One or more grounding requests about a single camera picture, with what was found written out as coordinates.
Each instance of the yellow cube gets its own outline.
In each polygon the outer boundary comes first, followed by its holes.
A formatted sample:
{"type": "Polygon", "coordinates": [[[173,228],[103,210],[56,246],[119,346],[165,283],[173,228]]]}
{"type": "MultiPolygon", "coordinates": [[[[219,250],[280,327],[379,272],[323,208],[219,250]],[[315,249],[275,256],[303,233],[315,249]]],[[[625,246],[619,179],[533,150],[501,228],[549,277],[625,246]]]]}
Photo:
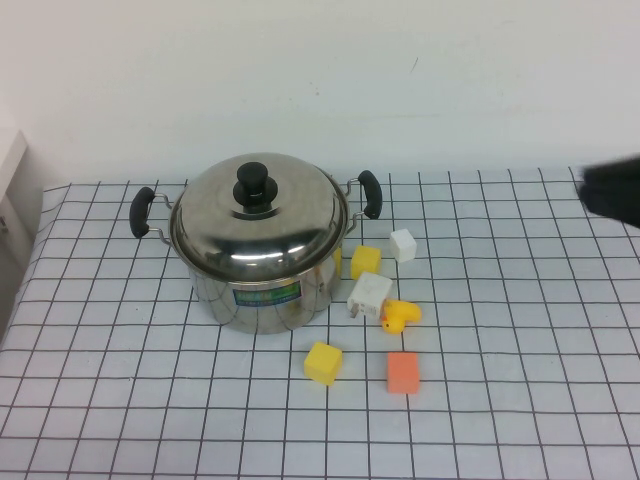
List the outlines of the yellow cube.
{"type": "Polygon", "coordinates": [[[379,248],[358,245],[351,259],[351,278],[357,280],[362,272],[378,273],[381,258],[379,248]]]}
{"type": "Polygon", "coordinates": [[[333,261],[336,262],[336,272],[338,278],[342,276],[342,247],[338,247],[333,252],[333,261]]]}
{"type": "Polygon", "coordinates": [[[342,350],[322,342],[316,342],[304,360],[304,374],[327,386],[333,385],[341,367],[342,350]]]}

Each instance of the pot label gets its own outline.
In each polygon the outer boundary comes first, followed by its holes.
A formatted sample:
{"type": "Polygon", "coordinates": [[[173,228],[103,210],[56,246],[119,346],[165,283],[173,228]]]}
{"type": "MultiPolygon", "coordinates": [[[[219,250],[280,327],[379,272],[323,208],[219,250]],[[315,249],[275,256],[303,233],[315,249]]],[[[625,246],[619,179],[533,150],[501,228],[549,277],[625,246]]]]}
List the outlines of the pot label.
{"type": "Polygon", "coordinates": [[[236,305],[239,307],[270,307],[281,303],[290,302],[302,296],[300,282],[294,282],[284,287],[272,288],[271,290],[234,290],[233,296],[236,305]]]}

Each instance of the orange sponge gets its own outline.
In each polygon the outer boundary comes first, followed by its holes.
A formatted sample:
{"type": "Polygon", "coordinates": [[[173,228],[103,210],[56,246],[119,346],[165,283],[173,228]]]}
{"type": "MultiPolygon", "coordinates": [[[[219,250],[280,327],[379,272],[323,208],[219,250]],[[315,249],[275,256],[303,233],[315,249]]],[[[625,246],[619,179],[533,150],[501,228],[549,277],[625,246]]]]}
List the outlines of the orange sponge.
{"type": "Polygon", "coordinates": [[[389,393],[418,393],[420,370],[418,354],[390,352],[387,354],[387,390],[389,393]]]}

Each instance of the black knob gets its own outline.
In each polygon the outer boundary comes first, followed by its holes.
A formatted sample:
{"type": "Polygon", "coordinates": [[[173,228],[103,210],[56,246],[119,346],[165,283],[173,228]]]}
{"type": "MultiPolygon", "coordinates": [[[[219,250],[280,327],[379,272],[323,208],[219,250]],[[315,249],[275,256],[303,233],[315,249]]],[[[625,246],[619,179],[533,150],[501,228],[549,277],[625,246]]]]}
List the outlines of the black knob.
{"type": "Polygon", "coordinates": [[[269,207],[278,194],[278,185],[260,162],[241,165],[236,175],[238,183],[233,187],[233,197],[244,207],[269,207]]]}
{"type": "Polygon", "coordinates": [[[269,171],[260,162],[248,162],[237,172],[238,181],[249,195],[260,195],[269,178],[269,171]]]}

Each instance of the white block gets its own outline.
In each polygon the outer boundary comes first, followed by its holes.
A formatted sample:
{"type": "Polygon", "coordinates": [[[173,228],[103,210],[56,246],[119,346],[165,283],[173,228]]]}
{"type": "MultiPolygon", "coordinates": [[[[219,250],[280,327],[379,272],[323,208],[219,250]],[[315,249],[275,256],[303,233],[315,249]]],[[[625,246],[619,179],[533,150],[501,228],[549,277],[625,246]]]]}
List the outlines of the white block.
{"type": "Polygon", "coordinates": [[[398,263],[406,262],[407,260],[413,260],[416,258],[416,250],[418,244],[409,233],[406,228],[403,230],[396,230],[391,232],[391,253],[396,258],[398,263]]]}
{"type": "Polygon", "coordinates": [[[389,296],[392,285],[393,282],[386,277],[362,272],[347,299],[347,308],[351,316],[355,317],[358,312],[362,312],[368,317],[379,319],[382,304],[389,296]]]}

